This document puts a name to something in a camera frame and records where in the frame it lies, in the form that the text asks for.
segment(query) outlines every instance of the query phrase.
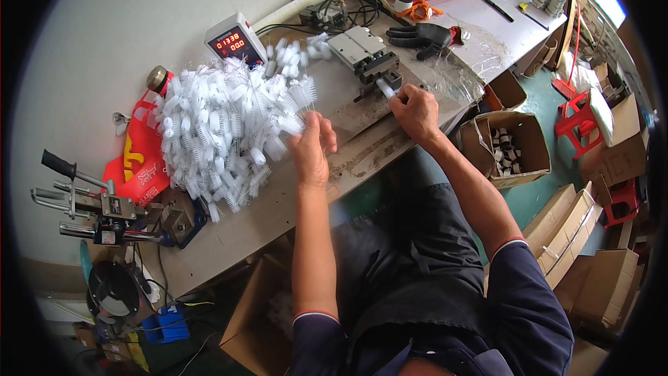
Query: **orange rope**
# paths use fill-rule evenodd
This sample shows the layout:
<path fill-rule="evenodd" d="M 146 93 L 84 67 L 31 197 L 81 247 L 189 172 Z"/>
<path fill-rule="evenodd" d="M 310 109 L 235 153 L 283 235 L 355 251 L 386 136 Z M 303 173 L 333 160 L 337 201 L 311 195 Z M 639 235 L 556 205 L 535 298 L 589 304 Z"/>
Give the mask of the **orange rope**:
<path fill-rule="evenodd" d="M 417 12 L 420 9 L 422 9 L 422 14 L 419 14 Z M 406 9 L 404 12 L 397 14 L 397 18 L 403 18 L 405 16 L 408 16 L 410 20 L 414 22 L 426 21 L 429 18 L 431 18 L 431 15 L 433 13 L 442 15 L 443 11 L 436 8 L 432 8 L 431 6 L 429 6 L 426 0 L 417 0 L 413 3 L 413 6 Z"/>

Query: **black marker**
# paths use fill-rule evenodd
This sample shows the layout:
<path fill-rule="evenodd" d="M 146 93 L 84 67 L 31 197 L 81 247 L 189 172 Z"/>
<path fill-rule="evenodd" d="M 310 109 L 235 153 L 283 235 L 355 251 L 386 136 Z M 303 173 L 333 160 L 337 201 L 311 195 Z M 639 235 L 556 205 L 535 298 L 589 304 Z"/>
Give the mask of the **black marker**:
<path fill-rule="evenodd" d="M 496 3 L 492 2 L 491 0 L 485 0 L 485 2 L 489 3 L 491 7 L 496 9 L 497 12 L 502 14 L 506 19 L 508 19 L 511 22 L 515 22 L 515 20 L 505 12 L 505 10 L 501 9 Z"/>

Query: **black grip handle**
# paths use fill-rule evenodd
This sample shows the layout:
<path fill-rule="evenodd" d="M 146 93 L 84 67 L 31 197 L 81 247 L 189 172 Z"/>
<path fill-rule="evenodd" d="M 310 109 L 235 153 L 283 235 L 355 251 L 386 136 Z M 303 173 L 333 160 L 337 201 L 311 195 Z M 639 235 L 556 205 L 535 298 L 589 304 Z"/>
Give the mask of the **black grip handle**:
<path fill-rule="evenodd" d="M 42 153 L 42 164 L 56 173 L 60 173 L 63 176 L 69 177 L 70 180 L 74 180 L 74 177 L 76 177 L 77 163 L 67 163 L 56 154 L 51 154 L 46 150 L 44 150 L 44 153 Z"/>

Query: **red bag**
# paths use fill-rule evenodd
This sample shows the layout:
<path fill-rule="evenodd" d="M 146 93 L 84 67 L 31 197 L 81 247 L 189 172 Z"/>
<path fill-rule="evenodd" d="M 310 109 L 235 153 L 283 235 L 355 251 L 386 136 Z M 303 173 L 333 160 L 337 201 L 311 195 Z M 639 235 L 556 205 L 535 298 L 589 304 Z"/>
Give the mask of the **red bag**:
<path fill-rule="evenodd" d="M 104 169 L 103 180 L 113 179 L 116 194 L 131 197 L 141 207 L 146 207 L 170 183 L 160 153 L 162 136 L 158 132 L 159 122 L 153 113 L 156 95 L 146 90 L 135 105 L 123 155 L 107 163 Z"/>

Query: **green floor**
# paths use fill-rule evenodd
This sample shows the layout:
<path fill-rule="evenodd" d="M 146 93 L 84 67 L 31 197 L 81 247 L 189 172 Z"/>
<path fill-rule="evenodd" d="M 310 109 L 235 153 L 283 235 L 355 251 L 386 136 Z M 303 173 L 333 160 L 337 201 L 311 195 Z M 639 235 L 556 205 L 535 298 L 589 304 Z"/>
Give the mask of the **green floor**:
<path fill-rule="evenodd" d="M 566 137 L 559 139 L 555 137 L 557 106 L 564 103 L 564 97 L 552 88 L 551 80 L 552 73 L 544 69 L 531 79 L 519 80 L 527 97 L 526 102 L 517 111 L 534 113 L 538 117 L 552 163 L 552 173 L 531 183 L 501 191 L 520 228 L 524 228 L 539 213 L 561 186 L 573 183 L 576 190 L 584 186 L 579 173 L 579 164 L 573 160 L 575 149 Z M 355 218 L 375 209 L 385 196 L 384 189 L 387 188 L 388 180 L 385 171 L 381 171 L 344 196 L 340 204 L 345 211 L 344 214 Z M 481 248 L 483 263 L 487 263 L 482 245 L 477 238 L 476 242 Z M 597 224 L 582 249 L 582 254 L 593 255 L 597 248 L 602 247 L 602 243 L 603 227 Z"/>

